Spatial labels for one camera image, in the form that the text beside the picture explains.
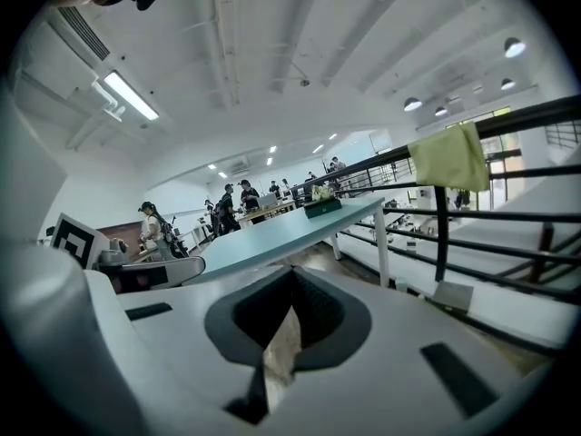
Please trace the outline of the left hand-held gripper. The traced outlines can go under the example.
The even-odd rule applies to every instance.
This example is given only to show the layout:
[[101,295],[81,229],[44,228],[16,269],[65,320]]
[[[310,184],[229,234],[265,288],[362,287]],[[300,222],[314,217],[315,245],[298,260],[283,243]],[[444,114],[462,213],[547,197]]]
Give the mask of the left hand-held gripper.
[[68,252],[83,269],[100,272],[108,277],[116,293],[149,291],[167,283],[180,286],[205,271],[200,256],[176,259],[161,267],[138,263],[135,270],[125,270],[134,264],[131,247],[119,238],[107,235],[61,213],[52,233],[50,246]]

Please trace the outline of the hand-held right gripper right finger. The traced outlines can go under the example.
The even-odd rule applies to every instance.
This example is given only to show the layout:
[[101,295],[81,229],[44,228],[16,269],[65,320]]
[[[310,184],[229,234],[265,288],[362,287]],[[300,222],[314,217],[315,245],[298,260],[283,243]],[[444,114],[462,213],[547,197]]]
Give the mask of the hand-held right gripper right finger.
[[[340,366],[301,372],[269,418],[269,436],[482,436],[516,411],[546,375],[527,375],[466,325],[417,298],[309,269],[369,310],[367,340]],[[495,401],[468,417],[422,356],[443,343]]]

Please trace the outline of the wooden table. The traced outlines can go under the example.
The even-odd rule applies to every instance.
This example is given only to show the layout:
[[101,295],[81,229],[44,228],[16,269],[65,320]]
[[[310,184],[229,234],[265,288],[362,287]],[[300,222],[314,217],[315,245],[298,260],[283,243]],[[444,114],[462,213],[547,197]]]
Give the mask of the wooden table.
[[238,223],[241,225],[241,227],[247,227],[252,224],[253,219],[260,217],[268,219],[275,216],[277,213],[282,212],[283,210],[293,211],[295,209],[296,209],[295,202],[293,201],[282,202],[273,205],[272,207],[259,210],[258,212],[246,214],[238,219]]

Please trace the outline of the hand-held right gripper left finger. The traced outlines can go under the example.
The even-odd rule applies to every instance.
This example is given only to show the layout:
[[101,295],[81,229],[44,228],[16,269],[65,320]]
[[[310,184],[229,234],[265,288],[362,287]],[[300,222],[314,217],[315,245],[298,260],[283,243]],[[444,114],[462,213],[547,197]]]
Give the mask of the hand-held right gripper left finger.
[[86,272],[104,342],[138,407],[141,436],[294,436],[279,414],[253,425],[225,410],[247,395],[255,369],[227,361],[204,328],[221,297],[284,272],[267,267],[124,295],[114,293],[104,274]]

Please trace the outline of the yellow-green cloth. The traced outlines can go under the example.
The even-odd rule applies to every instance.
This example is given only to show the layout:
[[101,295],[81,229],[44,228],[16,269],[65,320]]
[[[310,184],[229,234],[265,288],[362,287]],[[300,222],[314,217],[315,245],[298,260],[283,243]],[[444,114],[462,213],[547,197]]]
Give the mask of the yellow-green cloth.
[[416,183],[470,192],[490,188],[476,124],[457,124],[408,145],[416,166]]

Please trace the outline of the group of ceiling light panels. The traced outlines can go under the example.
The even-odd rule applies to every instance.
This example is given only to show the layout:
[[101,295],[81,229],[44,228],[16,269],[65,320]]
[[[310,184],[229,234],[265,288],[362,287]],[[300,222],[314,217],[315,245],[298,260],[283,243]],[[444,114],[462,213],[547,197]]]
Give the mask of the group of ceiling light panels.
[[206,166],[205,171],[226,179],[278,165],[292,164],[321,155],[330,144],[334,144],[339,138],[340,134],[338,133],[326,134],[292,143],[255,149],[210,163]]

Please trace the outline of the large glass window wall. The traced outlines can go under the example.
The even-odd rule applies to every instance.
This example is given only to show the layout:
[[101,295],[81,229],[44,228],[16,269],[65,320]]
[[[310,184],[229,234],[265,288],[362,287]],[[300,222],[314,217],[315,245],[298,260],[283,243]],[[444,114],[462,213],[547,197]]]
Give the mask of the large glass window wall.
[[[524,161],[518,135],[503,134],[481,142],[490,174],[522,171]],[[524,191],[523,178],[499,178],[476,197],[477,209],[495,210]]]

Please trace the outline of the pale flat box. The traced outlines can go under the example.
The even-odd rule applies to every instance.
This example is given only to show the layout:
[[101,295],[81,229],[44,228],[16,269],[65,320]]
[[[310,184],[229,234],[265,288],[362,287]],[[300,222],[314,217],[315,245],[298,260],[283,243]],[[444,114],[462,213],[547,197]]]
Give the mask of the pale flat box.
[[440,281],[431,297],[436,305],[451,311],[467,313],[474,288],[469,285]]

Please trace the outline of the ceiling air vent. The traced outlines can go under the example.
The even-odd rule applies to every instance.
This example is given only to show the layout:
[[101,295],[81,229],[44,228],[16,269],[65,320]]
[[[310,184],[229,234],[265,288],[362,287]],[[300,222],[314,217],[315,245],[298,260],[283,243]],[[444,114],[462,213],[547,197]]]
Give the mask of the ceiling air vent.
[[110,50],[106,47],[93,28],[88,25],[87,21],[76,7],[60,7],[58,12],[100,61],[103,61],[108,57]]

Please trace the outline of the long fluorescent ceiling lamp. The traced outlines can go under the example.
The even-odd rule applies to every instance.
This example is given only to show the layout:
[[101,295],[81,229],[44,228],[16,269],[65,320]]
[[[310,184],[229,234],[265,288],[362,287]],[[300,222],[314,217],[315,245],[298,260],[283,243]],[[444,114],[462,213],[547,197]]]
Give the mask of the long fluorescent ceiling lamp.
[[116,71],[109,73],[104,82],[148,121],[159,118],[159,114]]

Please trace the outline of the black metal railing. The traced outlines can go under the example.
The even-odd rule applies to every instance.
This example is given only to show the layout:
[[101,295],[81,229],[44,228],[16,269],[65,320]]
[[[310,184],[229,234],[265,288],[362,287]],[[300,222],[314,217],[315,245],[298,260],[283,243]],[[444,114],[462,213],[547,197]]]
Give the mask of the black metal railing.
[[581,120],[548,125],[545,133],[549,145],[575,149],[581,144]]

